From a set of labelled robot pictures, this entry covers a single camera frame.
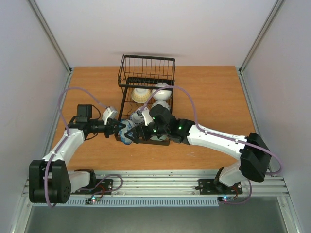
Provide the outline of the light green celadon bowl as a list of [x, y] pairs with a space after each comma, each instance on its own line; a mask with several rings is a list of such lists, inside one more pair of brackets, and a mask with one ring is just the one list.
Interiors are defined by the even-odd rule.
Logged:
[[153, 140], [153, 141], [165, 141], [168, 138], [167, 138], [166, 135], [161, 135], [161, 136], [155, 135], [155, 136], [152, 136], [150, 139]]

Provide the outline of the blue floral patterned bowl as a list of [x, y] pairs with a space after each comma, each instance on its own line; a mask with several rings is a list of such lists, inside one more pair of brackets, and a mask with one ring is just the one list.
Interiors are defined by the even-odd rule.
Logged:
[[119, 130], [119, 137], [121, 139], [121, 142], [123, 142], [126, 145], [130, 145], [133, 141], [125, 136], [125, 134], [130, 131], [132, 128], [135, 127], [135, 124], [133, 121], [129, 119], [122, 119], [121, 123], [125, 125], [125, 128]]

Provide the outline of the blue yellow patterned bowl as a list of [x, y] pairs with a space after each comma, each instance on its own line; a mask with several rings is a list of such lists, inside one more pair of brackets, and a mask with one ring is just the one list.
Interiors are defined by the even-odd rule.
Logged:
[[136, 103], [145, 103], [151, 96], [150, 89], [134, 88], [131, 94], [131, 98]]

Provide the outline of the white bowl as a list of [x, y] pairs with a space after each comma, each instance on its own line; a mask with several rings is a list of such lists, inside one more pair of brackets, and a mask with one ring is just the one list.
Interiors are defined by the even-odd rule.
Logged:
[[[166, 86], [168, 86], [166, 83], [158, 83], [154, 85], [154, 87], [166, 87]], [[172, 96], [171, 90], [163, 89], [157, 92], [156, 94], [154, 94], [153, 98], [155, 100], [167, 101], [171, 98], [171, 96]]]

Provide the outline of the red geometric patterned bowl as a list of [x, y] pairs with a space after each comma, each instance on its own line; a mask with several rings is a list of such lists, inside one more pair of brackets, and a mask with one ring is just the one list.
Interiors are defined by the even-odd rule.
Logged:
[[139, 125], [141, 123], [144, 122], [144, 117], [142, 115], [139, 115], [137, 113], [137, 111], [133, 112], [131, 115], [130, 115], [130, 120], [136, 124], [136, 125]]

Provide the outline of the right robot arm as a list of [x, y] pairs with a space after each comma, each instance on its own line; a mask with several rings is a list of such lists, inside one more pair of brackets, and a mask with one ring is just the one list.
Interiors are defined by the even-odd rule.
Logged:
[[235, 158], [236, 163], [220, 168], [213, 180], [213, 186], [219, 193], [241, 181], [264, 181], [271, 155], [258, 134], [238, 136], [211, 130], [188, 119], [177, 119], [161, 105], [145, 108], [139, 116], [144, 118], [144, 122], [137, 126], [124, 120], [126, 127], [119, 131], [123, 143], [138, 144], [163, 136], [175, 143], [202, 146]]

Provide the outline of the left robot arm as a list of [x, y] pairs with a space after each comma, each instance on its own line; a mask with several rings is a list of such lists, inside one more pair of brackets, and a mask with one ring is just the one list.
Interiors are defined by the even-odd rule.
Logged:
[[68, 172], [67, 165], [76, 150], [88, 140], [90, 134], [103, 133], [106, 138], [124, 129], [115, 119], [117, 110], [109, 106], [98, 118], [93, 118], [94, 105], [79, 104], [77, 113], [67, 123], [60, 141], [42, 159], [29, 165], [29, 199], [32, 203], [46, 203], [52, 207], [66, 203], [72, 193], [93, 193], [101, 185], [94, 170], [78, 169]]

